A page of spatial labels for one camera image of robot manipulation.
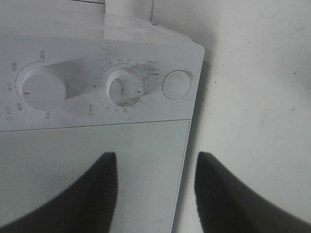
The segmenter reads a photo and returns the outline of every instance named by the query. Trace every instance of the round button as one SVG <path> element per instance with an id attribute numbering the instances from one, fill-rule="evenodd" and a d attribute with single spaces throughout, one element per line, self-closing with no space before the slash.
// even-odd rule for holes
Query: round button
<path id="1" fill-rule="evenodd" d="M 182 70 L 176 70 L 165 77 L 162 90 L 167 98 L 177 100 L 188 93 L 190 86 L 191 79 L 189 75 Z"/>

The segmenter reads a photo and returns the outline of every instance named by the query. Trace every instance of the control panel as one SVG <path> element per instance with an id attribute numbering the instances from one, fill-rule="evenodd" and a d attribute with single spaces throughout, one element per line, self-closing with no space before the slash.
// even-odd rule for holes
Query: control panel
<path id="1" fill-rule="evenodd" d="M 0 132 L 191 119 L 201 46 L 0 36 Z"/>

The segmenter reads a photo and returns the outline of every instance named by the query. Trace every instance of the white microwave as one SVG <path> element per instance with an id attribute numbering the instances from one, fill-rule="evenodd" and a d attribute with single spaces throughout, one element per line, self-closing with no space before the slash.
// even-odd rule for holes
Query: white microwave
<path id="1" fill-rule="evenodd" d="M 0 232 L 113 152 L 110 232 L 170 233 L 203 57 L 137 18 L 3 4 Z"/>

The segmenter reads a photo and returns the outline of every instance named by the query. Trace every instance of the power knob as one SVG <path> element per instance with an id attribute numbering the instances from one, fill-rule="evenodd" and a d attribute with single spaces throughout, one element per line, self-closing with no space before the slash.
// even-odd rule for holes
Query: power knob
<path id="1" fill-rule="evenodd" d="M 53 69 L 35 68 L 26 74 L 19 91 L 27 105 L 46 111 L 63 102 L 66 97 L 66 83 Z"/>

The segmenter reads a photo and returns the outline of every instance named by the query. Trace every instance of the white wall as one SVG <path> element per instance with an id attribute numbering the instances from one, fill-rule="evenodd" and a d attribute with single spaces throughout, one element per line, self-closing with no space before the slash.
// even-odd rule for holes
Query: white wall
<path id="1" fill-rule="evenodd" d="M 201 232 L 199 151 L 311 222 L 311 1 L 155 0 L 153 21 L 206 48 L 178 232 Z"/>

